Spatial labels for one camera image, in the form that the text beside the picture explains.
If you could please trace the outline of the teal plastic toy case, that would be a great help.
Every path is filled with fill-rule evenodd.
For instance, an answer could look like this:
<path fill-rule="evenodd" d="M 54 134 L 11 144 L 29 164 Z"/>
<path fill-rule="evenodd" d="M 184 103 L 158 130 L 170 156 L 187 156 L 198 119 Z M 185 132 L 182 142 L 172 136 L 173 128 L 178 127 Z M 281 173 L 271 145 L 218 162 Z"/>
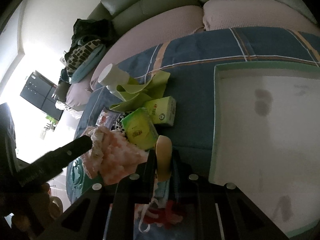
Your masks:
<path fill-rule="evenodd" d="M 89 178 L 84 171 L 80 157 L 73 160 L 67 166 L 66 192 L 71 204 L 77 201 L 93 184 L 96 183 L 103 184 L 101 176 L 97 175 L 94 179 Z"/>

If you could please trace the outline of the green tissue box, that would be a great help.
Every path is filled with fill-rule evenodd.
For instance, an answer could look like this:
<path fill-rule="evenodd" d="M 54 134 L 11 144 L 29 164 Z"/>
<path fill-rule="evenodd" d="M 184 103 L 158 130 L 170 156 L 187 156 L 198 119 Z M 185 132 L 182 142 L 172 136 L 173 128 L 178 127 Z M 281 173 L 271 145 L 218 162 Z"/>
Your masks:
<path fill-rule="evenodd" d="M 172 96 L 147 101 L 142 105 L 148 111 L 154 125 L 174 125 L 176 114 L 176 100 Z"/>

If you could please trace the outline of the grey green sofa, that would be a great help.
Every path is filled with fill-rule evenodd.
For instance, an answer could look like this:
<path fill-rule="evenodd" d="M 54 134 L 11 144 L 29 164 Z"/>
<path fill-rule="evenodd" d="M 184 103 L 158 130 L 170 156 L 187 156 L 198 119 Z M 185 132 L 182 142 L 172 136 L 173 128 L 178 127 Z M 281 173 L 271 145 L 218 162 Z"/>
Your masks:
<path fill-rule="evenodd" d="M 75 84 L 69 83 L 66 72 L 66 60 L 75 48 L 69 49 L 53 98 L 81 111 L 109 63 L 119 63 L 160 43 L 202 31 L 280 27 L 318 35 L 319 15 L 312 14 L 317 24 L 275 0 L 101 0 L 86 20 L 110 20 L 117 38 L 111 45 L 101 42 L 106 54 Z"/>

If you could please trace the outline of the pink white fuzzy sock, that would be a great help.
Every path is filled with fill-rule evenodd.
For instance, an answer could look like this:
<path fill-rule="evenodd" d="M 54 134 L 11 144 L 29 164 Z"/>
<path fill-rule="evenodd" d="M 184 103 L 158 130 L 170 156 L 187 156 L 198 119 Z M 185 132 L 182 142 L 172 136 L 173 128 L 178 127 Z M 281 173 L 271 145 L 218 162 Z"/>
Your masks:
<path fill-rule="evenodd" d="M 86 165 L 84 171 L 89 178 L 100 175 L 105 185 L 120 182 L 135 172 L 137 166 L 148 159 L 148 152 L 130 143 L 119 131 L 111 131 L 103 139 L 103 158 L 100 165 Z"/>

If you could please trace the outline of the green tissue pack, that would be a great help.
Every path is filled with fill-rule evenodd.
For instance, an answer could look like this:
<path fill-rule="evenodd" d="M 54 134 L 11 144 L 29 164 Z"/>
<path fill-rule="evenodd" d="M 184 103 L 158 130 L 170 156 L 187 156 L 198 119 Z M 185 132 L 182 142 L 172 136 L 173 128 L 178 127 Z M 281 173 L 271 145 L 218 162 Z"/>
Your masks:
<path fill-rule="evenodd" d="M 138 108 L 126 116 L 121 123 L 129 142 L 145 151 L 155 147 L 158 133 L 145 108 Z"/>

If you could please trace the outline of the tan shoe insole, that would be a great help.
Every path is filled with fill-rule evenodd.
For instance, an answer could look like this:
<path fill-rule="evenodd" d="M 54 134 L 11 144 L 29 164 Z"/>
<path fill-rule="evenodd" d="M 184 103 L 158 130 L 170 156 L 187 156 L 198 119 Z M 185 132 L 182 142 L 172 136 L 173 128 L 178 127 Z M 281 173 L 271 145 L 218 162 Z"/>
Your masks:
<path fill-rule="evenodd" d="M 171 140 L 166 136 L 160 135 L 157 139 L 155 150 L 157 156 L 157 179 L 159 182 L 164 182 L 169 180 L 171 176 Z"/>

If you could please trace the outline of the lime green cloth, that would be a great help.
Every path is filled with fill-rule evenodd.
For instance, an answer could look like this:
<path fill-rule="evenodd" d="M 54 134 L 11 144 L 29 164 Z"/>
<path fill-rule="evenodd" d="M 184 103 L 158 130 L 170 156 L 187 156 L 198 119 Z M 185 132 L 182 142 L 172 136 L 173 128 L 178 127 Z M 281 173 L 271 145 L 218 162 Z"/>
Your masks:
<path fill-rule="evenodd" d="M 170 73 L 159 71 L 146 84 L 139 84 L 130 78 L 129 84 L 117 85 L 121 103 L 111 105 L 109 109 L 120 113 L 134 111 L 147 101 L 162 98 L 169 77 Z"/>

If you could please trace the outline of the white pill bottle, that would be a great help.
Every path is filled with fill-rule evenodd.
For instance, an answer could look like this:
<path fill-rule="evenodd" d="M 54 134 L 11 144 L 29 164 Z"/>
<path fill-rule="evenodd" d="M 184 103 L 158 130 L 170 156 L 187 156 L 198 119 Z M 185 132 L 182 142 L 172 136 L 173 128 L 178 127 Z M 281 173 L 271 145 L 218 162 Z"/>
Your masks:
<path fill-rule="evenodd" d="M 100 73 L 98 82 L 107 87 L 111 94 L 121 99 L 117 91 L 118 85 L 126 85 L 130 79 L 130 75 L 121 70 L 117 64 L 109 64 Z"/>

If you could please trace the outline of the dark clothes pile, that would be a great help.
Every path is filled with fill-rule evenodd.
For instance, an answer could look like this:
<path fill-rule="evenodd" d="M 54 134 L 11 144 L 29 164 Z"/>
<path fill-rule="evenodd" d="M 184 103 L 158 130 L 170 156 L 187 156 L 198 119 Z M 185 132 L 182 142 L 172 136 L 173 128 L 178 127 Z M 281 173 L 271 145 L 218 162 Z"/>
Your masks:
<path fill-rule="evenodd" d="M 84 45 L 89 41 L 100 40 L 103 44 L 111 45 L 117 34 L 110 20 L 83 20 L 77 19 L 73 25 L 73 36 L 70 50 Z"/>

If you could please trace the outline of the pink patterned cloth bundle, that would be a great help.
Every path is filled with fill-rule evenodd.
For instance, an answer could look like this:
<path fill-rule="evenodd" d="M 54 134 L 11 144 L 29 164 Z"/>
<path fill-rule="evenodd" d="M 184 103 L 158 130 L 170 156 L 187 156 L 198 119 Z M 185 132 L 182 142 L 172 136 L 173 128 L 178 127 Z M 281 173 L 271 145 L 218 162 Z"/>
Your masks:
<path fill-rule="evenodd" d="M 82 135 L 87 135 L 92 141 L 92 148 L 81 156 L 86 165 L 100 165 L 103 158 L 103 139 L 108 136 L 110 130 L 104 126 L 89 126 Z"/>

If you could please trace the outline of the leopard print cushion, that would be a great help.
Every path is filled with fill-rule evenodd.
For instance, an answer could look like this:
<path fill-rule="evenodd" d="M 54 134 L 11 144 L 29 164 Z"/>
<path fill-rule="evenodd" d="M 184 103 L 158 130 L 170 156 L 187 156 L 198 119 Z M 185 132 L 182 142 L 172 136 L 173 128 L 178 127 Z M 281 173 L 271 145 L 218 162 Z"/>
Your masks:
<path fill-rule="evenodd" d="M 103 48 L 99 39 L 92 40 L 75 48 L 66 60 L 66 72 L 71 79 L 75 72 L 84 64 L 95 58 Z"/>

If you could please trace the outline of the blue plaid table cloth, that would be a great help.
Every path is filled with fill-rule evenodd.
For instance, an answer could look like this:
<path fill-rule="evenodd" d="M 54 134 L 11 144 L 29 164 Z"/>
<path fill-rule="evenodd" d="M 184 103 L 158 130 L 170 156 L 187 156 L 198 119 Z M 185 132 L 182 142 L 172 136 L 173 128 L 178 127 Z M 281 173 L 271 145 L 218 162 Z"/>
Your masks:
<path fill-rule="evenodd" d="M 220 64 L 253 61 L 303 63 L 319 68 L 319 37 L 268 27 L 207 31 L 150 48 L 125 60 L 120 68 L 139 81 L 148 81 L 159 71 L 170 73 L 164 94 L 176 99 L 176 117 L 172 127 L 161 126 L 158 132 L 172 140 L 174 150 L 208 164 L 209 178 L 214 135 L 214 69 Z M 178 213 L 173 174 L 170 182 L 174 210 Z M 186 224 L 181 222 L 169 230 L 152 226 L 149 232 L 142 233 L 138 223 L 134 223 L 132 239 L 189 239 L 185 228 Z M 308 233 L 287 239 L 319 239 L 319 222 Z"/>

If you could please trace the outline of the purple cartoon snack packet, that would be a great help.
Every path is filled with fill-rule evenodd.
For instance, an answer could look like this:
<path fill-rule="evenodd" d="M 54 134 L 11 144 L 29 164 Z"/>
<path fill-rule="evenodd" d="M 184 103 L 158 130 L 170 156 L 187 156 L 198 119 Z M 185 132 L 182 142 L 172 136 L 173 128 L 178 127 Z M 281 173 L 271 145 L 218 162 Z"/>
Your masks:
<path fill-rule="evenodd" d="M 96 125 L 107 127 L 111 131 L 115 130 L 117 120 L 120 117 L 120 115 L 120 113 L 109 110 L 108 108 L 104 107 L 97 118 Z"/>

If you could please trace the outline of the teal rimmed white tray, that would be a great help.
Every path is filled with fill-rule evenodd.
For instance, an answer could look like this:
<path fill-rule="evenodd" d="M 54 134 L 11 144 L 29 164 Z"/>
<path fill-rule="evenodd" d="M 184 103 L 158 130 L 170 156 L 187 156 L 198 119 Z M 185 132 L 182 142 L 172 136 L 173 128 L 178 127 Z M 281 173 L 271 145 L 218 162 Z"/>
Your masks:
<path fill-rule="evenodd" d="M 213 74 L 209 181 L 234 183 L 287 237 L 319 222 L 319 68 L 225 63 Z"/>

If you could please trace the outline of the dark cabinet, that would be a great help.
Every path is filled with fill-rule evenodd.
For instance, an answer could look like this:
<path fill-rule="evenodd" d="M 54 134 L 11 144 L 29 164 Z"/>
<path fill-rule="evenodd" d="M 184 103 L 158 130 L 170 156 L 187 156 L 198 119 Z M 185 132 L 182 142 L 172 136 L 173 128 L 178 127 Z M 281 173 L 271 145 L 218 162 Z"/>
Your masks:
<path fill-rule="evenodd" d="M 56 88 L 56 84 L 35 70 L 26 80 L 20 96 L 48 116 L 59 121 L 63 110 L 59 110 L 55 106 L 57 100 L 53 98 L 53 94 Z"/>

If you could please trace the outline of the red white plush toy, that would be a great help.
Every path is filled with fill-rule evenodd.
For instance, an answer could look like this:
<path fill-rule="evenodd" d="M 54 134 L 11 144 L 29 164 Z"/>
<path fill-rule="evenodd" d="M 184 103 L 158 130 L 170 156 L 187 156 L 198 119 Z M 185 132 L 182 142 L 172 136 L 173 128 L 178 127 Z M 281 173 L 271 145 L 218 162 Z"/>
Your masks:
<path fill-rule="evenodd" d="M 158 204 L 154 199 L 150 204 L 143 204 L 139 207 L 138 217 L 140 218 L 138 223 L 138 230 L 142 233 L 147 233 L 151 229 L 152 224 L 156 224 L 158 227 L 170 228 L 172 225 L 176 225 L 182 222 L 183 217 L 176 214 L 172 207 L 174 202 L 168 200 L 164 208 L 154 208 L 152 204 Z"/>

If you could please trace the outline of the leopard print scrunchie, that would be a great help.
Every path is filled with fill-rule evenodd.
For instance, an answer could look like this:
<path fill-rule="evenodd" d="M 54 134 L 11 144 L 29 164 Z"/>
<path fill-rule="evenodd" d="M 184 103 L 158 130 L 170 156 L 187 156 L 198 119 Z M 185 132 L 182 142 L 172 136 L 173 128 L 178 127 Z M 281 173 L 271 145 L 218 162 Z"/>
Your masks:
<path fill-rule="evenodd" d="M 112 125 L 111 130 L 112 131 L 119 131 L 123 136 L 126 136 L 125 128 L 122 124 L 122 120 L 127 117 L 131 112 L 124 112 L 121 113 L 117 119 L 116 122 Z"/>

